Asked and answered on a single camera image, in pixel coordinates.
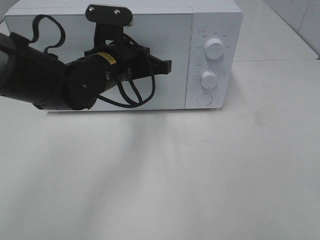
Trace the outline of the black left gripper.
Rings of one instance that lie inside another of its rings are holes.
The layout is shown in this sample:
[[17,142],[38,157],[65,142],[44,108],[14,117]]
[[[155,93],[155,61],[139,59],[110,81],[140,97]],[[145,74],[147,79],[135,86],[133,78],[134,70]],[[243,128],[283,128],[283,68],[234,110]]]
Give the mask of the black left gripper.
[[172,71],[171,60],[161,60],[150,55],[148,47],[136,47],[132,44],[117,49],[112,44],[84,52],[85,67],[93,83],[94,92],[102,94],[128,79],[136,80],[155,75],[168,75]]

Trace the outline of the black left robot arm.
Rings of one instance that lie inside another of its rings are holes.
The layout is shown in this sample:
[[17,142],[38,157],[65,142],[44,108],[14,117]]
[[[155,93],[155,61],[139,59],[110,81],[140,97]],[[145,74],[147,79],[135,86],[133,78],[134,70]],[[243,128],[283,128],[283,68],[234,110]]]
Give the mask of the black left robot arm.
[[125,36],[123,44],[102,44],[84,57],[63,63],[36,50],[27,38],[11,33],[0,36],[0,94],[30,103],[40,110],[80,111],[97,100],[121,108],[148,102],[134,81],[172,70],[171,60],[161,60],[147,47]]

